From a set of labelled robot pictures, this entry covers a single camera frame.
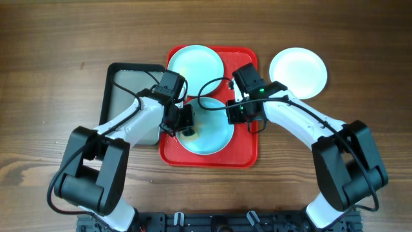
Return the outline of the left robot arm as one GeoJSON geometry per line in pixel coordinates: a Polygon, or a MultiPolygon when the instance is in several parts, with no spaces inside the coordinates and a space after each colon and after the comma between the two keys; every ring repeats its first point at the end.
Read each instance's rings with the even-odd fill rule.
{"type": "Polygon", "coordinates": [[[192,106],[179,107],[175,97],[152,93],[136,96],[133,103],[112,121],[87,129],[79,126],[70,137],[60,168],[47,190],[49,207],[55,195],[89,215],[111,231],[139,231],[139,212],[122,197],[130,149],[154,128],[174,135],[192,128],[192,106]]]}

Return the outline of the green yellow sponge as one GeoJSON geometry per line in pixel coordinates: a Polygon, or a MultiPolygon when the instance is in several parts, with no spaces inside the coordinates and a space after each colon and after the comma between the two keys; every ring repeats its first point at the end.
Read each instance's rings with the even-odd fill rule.
{"type": "Polygon", "coordinates": [[[186,128],[182,131],[182,135],[185,136],[185,137],[193,136],[195,133],[196,132],[193,128],[186,128]]]}

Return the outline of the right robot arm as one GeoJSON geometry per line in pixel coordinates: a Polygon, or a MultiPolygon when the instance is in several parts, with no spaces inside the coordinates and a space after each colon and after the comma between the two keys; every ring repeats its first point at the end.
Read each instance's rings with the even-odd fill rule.
{"type": "Polygon", "coordinates": [[[313,229],[327,231],[355,209],[379,209],[377,190],[389,177],[365,123],[328,117],[289,90],[258,88],[226,105],[230,122],[272,122],[310,148],[320,193],[304,216],[313,229]]]}

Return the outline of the white plate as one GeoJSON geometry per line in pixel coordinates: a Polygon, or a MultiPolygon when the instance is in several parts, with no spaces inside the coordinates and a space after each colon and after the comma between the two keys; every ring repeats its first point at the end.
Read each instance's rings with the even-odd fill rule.
{"type": "Polygon", "coordinates": [[[298,99],[310,99],[320,94],[328,82],[323,60],[306,48],[287,48],[271,60],[269,76],[272,82],[284,84],[298,99]]]}

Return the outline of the light blue plate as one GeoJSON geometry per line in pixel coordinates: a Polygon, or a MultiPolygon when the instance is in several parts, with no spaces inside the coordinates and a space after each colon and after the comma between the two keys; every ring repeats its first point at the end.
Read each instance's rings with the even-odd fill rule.
{"type": "Polygon", "coordinates": [[[196,99],[187,104],[190,104],[194,111],[194,134],[186,136],[182,131],[179,132],[179,143],[197,155],[212,155],[221,151],[234,134],[234,125],[228,123],[226,111],[204,110],[196,99]]]}

